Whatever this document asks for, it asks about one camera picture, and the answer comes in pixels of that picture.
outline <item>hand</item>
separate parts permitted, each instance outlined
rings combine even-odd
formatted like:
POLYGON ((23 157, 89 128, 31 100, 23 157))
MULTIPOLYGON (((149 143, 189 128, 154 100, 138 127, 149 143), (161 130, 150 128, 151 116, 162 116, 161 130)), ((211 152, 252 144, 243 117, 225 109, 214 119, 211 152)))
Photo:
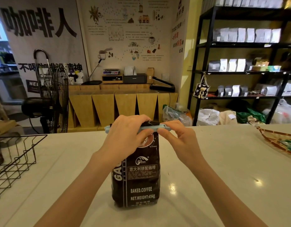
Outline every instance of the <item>hand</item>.
POLYGON ((111 126, 100 150, 108 152, 109 158, 112 157, 113 163, 117 165, 134 153, 144 139, 154 132, 153 129, 144 129, 137 133, 141 124, 149 120, 146 115, 120 115, 111 126))
POLYGON ((191 169, 192 166, 200 166, 206 162, 201 154, 193 129, 185 127, 178 120, 164 122, 164 124, 175 131, 178 138, 166 129, 158 129, 157 132, 170 142, 180 161, 189 169, 191 169))

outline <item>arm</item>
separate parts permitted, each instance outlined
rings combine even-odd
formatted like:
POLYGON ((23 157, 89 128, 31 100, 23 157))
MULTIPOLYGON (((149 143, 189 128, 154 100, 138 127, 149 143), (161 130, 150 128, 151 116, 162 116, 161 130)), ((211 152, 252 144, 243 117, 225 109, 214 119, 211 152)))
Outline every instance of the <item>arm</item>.
POLYGON ((201 183, 225 227, 267 227, 221 180, 201 154, 195 131, 179 121, 165 122, 178 136, 166 129, 158 133, 170 142, 178 158, 201 183))
POLYGON ((109 173, 153 133, 145 129, 137 134, 141 124, 149 120, 145 115, 119 116, 100 150, 34 227, 79 227, 109 173))

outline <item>floor fan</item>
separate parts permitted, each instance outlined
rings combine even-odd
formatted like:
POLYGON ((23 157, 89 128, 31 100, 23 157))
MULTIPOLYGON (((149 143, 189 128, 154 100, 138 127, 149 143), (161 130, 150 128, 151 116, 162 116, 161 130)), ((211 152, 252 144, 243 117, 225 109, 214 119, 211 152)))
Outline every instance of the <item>floor fan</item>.
POLYGON ((41 74, 40 70, 36 68, 35 73, 40 97, 26 98, 21 106, 22 112, 29 116, 30 122, 31 118, 40 117, 45 134, 66 133, 68 130, 69 102, 68 72, 63 66, 50 66, 49 57, 42 49, 34 51, 36 65, 38 52, 45 54, 49 67, 48 72, 41 74))

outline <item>coffee cup illustration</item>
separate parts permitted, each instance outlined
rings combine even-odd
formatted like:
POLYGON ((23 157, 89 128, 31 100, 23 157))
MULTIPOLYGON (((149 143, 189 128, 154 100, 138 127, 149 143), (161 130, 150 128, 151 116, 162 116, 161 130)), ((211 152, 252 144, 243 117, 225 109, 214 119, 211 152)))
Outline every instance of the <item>coffee cup illustration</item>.
POLYGON ((99 53, 97 57, 99 59, 105 60, 106 59, 106 54, 105 53, 99 53))
POLYGON ((148 41, 149 41, 151 44, 154 44, 154 42, 155 42, 155 37, 149 37, 149 38, 148 38, 148 41))

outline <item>light blue sealing clip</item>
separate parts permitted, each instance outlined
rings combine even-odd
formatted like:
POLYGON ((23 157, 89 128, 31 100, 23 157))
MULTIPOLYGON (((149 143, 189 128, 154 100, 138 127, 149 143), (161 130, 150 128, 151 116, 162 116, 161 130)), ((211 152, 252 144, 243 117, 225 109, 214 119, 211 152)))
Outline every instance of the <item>light blue sealing clip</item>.
MULTIPOLYGON (((106 133, 109 133, 110 128, 111 128, 110 126, 106 126, 106 127, 105 127, 105 131, 106 131, 106 133)), ((156 125, 156 126, 141 126, 140 129, 139 129, 139 131, 138 131, 138 133, 141 132, 141 131, 144 130, 144 129, 153 129, 154 132, 156 132, 158 128, 164 128, 164 129, 167 129, 168 131, 171 130, 170 127, 168 127, 168 126, 166 126, 165 124, 162 124, 162 123, 161 123, 161 124, 156 125)))

